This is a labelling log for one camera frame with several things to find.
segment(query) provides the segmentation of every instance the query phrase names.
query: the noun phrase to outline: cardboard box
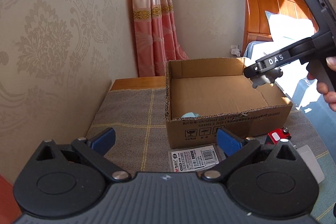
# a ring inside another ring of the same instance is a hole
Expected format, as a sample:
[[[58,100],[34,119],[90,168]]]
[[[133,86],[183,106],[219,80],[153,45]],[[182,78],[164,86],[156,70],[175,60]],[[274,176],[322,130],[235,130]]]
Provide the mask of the cardboard box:
[[[276,85],[252,88],[245,58],[169,61],[166,127],[171,148],[216,143],[218,128],[241,138],[283,127],[292,108]],[[201,117],[180,118],[188,112]]]

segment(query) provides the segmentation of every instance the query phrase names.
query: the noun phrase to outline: hand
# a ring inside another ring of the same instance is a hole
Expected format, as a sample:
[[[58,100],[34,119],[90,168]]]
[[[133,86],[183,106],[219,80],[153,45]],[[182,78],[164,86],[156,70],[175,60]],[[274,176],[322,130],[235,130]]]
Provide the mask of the hand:
[[[333,71],[336,71],[336,57],[327,57],[328,67]],[[314,80],[315,77],[308,73],[308,80]],[[323,98],[326,103],[329,104],[329,107],[336,112],[336,92],[329,91],[328,86],[325,83],[317,83],[316,89],[319,93],[323,94]]]

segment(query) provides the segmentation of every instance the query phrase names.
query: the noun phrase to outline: bed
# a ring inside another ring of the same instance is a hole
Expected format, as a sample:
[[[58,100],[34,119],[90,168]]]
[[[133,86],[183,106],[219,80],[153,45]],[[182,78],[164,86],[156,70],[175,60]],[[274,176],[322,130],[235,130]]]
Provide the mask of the bed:
[[[265,11],[295,19],[310,19],[312,21],[312,33],[318,29],[304,0],[245,0],[245,4],[242,53],[252,61],[288,45],[288,41],[284,42],[272,37]],[[320,165],[329,165],[330,170],[332,170],[335,167],[332,160],[336,160],[336,113],[329,109],[329,106],[323,100],[323,96],[316,91],[317,81],[309,81],[306,78],[306,66],[307,64],[301,65],[298,60],[283,66],[283,76],[276,80],[276,84],[292,100],[296,107],[294,111],[303,111],[315,127],[331,155],[329,159],[322,157],[318,161]],[[331,223],[330,221],[334,223],[336,220],[332,216],[332,207],[336,199],[334,194],[330,194],[336,192],[333,179],[320,184],[320,192],[314,210],[316,211],[317,208],[320,211],[323,211],[322,208],[325,210],[320,215],[316,214],[315,217],[319,215],[319,220],[322,223]]]

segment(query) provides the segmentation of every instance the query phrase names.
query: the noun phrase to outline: label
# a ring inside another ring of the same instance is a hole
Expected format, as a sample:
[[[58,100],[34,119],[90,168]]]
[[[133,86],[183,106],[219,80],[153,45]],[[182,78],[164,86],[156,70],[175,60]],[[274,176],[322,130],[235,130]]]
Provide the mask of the label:
[[[280,137],[279,137],[279,135],[276,132],[272,133],[272,137],[274,138],[275,141],[280,140]]]
[[[266,67],[272,67],[272,66],[276,67],[277,63],[282,62],[283,60],[287,60],[289,58],[291,58],[289,51],[284,51],[280,54],[277,54],[277,55],[274,55],[268,58],[264,62],[265,62]]]
[[[173,151],[171,153],[174,172],[199,171],[218,164],[213,145]]]

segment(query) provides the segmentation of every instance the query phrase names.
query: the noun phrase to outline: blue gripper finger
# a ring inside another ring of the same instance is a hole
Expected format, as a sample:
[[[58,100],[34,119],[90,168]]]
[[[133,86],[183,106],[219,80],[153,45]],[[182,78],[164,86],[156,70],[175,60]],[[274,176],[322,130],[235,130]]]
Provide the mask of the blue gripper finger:
[[[217,143],[227,156],[231,156],[246,144],[245,140],[225,128],[218,129]]]
[[[90,140],[88,140],[88,146],[104,156],[116,142],[116,132],[112,127],[106,128],[104,131],[100,132]]]

